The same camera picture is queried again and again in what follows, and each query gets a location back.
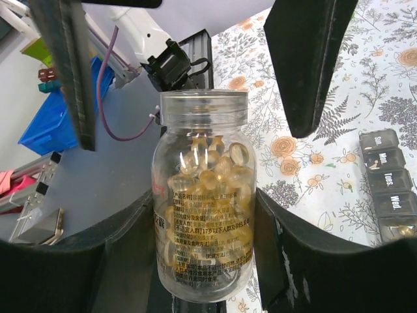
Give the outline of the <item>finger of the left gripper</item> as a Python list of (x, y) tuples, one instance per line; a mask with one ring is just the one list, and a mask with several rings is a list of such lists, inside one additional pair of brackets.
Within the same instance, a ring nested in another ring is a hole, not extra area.
[(305, 138), (319, 126), (356, 5), (349, 0), (278, 0), (268, 14), (266, 41), (294, 138)]
[(80, 1), (31, 1), (31, 16), (52, 55), (82, 149), (95, 150), (89, 34)]

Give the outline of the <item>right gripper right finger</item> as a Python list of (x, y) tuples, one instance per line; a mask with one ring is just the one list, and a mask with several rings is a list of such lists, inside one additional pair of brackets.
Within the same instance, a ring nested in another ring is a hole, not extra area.
[(255, 264), (269, 312), (415, 312), (416, 240), (377, 248), (336, 237), (255, 196)]

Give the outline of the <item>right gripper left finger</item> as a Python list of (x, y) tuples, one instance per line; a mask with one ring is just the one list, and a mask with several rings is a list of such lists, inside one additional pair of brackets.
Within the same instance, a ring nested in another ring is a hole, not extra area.
[(1, 242), (2, 312), (145, 312), (152, 194), (56, 245)]

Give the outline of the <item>grey weekly pill organizer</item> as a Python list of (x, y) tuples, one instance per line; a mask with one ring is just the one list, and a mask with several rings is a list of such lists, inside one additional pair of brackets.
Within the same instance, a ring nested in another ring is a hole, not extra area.
[(359, 144), (382, 241), (416, 237), (416, 193), (395, 130), (362, 133)]

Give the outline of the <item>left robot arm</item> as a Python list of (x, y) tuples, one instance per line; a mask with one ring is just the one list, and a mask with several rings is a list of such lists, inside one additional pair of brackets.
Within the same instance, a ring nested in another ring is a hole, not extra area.
[[(314, 133), (356, 1), (276, 1), (264, 31), (289, 130)], [(109, 1), (111, 19), (159, 91), (190, 86), (191, 64), (148, 14), (159, 1)], [(82, 149), (95, 149), (94, 92), (87, 21), (81, 1), (31, 1), (31, 17), (51, 53)]]

